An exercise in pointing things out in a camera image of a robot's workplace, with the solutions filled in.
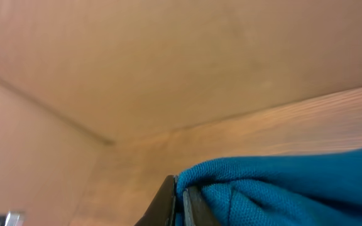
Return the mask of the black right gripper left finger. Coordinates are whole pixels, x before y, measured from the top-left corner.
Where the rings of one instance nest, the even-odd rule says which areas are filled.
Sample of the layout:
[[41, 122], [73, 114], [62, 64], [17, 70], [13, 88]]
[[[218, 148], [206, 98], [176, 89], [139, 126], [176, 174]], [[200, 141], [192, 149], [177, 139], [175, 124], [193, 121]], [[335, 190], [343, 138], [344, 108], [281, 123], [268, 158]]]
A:
[[177, 177], [168, 175], [135, 226], [174, 226]]

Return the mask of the brown cardboard box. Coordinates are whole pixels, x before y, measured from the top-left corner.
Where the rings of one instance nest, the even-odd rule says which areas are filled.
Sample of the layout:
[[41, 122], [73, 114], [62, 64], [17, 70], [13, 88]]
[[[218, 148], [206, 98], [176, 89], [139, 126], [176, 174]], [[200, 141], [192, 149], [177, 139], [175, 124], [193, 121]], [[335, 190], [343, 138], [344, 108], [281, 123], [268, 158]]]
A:
[[164, 177], [362, 147], [362, 1], [0, 1], [0, 212], [132, 225]]

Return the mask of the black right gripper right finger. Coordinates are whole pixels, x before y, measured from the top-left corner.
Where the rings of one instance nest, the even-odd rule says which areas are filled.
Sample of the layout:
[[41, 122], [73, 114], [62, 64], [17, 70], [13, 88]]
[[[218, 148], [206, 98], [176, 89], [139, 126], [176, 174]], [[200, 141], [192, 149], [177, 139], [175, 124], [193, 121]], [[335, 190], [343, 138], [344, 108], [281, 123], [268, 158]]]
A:
[[221, 226], [198, 187], [188, 187], [183, 192], [185, 226]]

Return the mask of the dark blue polo shirt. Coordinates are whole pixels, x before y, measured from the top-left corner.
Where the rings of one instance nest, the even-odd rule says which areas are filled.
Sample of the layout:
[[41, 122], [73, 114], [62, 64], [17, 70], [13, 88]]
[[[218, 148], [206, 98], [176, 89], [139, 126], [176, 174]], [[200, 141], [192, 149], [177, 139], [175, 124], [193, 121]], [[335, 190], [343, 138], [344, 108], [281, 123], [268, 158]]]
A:
[[178, 176], [222, 225], [362, 225], [362, 148], [305, 156], [219, 158]]

